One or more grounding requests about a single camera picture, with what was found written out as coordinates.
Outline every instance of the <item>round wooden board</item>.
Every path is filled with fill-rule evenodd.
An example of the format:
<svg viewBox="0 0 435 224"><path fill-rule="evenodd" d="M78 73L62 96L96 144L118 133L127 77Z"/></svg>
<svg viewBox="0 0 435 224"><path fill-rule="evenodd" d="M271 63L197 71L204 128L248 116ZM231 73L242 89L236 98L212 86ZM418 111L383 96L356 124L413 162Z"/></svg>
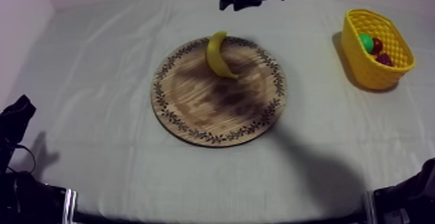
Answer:
<svg viewBox="0 0 435 224"><path fill-rule="evenodd" d="M285 106L285 76L257 44L226 37L222 58L240 79L218 77L205 60L208 38L189 41L157 69L151 104L162 125L186 142L227 147L250 141L278 119Z"/></svg>

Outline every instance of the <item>plastic basket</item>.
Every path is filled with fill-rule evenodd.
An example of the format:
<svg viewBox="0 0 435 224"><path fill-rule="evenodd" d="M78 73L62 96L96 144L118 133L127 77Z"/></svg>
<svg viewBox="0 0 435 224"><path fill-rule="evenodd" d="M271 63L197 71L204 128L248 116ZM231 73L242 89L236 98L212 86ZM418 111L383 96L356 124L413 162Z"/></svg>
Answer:
<svg viewBox="0 0 435 224"><path fill-rule="evenodd" d="M393 67L377 62L376 56L366 52L358 35L369 34L383 43L381 53L387 53ZM341 45L355 79L370 89L386 89L414 67L414 57L394 24L375 12L353 9L346 12Z"/></svg>

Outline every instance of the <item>table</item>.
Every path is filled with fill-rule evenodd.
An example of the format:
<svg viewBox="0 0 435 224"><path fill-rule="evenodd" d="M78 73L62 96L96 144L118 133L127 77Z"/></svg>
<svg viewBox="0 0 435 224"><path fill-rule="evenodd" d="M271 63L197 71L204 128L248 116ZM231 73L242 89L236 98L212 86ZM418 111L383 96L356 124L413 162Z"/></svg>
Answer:
<svg viewBox="0 0 435 224"><path fill-rule="evenodd" d="M23 144L41 181L77 190L80 211L126 219L275 222L355 209L435 156L435 22L332 0L268 1L242 12L218 0L129 0L58 12L10 95L37 107ZM416 68L387 93L355 87L337 41L344 13L393 20ZM273 130L225 149L185 144L150 107L151 79L178 45L225 29L267 49L287 78Z"/></svg>

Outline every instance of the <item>yellow banana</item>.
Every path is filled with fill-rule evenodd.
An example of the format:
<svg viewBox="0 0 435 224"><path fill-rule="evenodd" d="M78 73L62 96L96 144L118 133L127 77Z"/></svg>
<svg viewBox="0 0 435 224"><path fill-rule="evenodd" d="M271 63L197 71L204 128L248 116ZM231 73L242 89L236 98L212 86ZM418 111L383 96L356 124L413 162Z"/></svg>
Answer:
<svg viewBox="0 0 435 224"><path fill-rule="evenodd" d="M226 35L226 31L219 31L210 38L206 52L207 63L218 76L237 79L239 76L231 72L230 68L221 57L221 43Z"/></svg>

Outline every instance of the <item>dark red fruit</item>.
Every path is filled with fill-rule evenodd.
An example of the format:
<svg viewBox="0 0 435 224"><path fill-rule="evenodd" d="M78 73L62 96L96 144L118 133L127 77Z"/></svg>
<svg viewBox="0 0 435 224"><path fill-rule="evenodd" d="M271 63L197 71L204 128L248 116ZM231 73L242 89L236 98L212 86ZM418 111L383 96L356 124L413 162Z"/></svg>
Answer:
<svg viewBox="0 0 435 224"><path fill-rule="evenodd" d="M382 51L384 45L382 44L382 41L377 38L373 38L372 40L373 40L373 50L371 54L376 55Z"/></svg>
<svg viewBox="0 0 435 224"><path fill-rule="evenodd" d="M391 62L390 57L386 53L379 55L376 58L376 61L378 61L379 63L382 63L383 65L393 67L393 62Z"/></svg>

